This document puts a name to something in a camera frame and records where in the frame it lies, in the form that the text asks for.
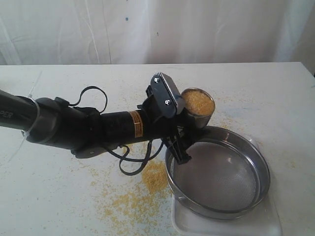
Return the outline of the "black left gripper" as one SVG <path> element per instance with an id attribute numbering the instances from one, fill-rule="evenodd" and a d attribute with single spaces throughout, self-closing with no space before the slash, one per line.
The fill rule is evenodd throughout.
<path id="1" fill-rule="evenodd" d="M 181 124 L 177 115 L 166 118 L 162 115 L 151 85 L 146 89 L 147 98 L 137 107 L 143 112 L 143 136 L 148 139 L 161 139 L 162 143 L 173 155 L 178 165 L 186 164 L 191 160 L 186 152 L 188 143 L 186 138 L 180 134 Z"/>

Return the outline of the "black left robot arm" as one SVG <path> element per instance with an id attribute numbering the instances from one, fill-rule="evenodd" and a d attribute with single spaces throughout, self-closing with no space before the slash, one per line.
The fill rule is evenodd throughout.
<path id="1" fill-rule="evenodd" d="M 21 130 L 27 141 L 68 149 L 78 159 L 92 158 L 129 144 L 147 142 L 142 166 L 155 157 L 152 142 L 161 140 L 179 164 L 187 163 L 190 138 L 197 129 L 181 96 L 166 86 L 149 85 L 146 100 L 132 112 L 106 113 L 56 97 L 39 98 L 0 93 L 0 124 Z"/>

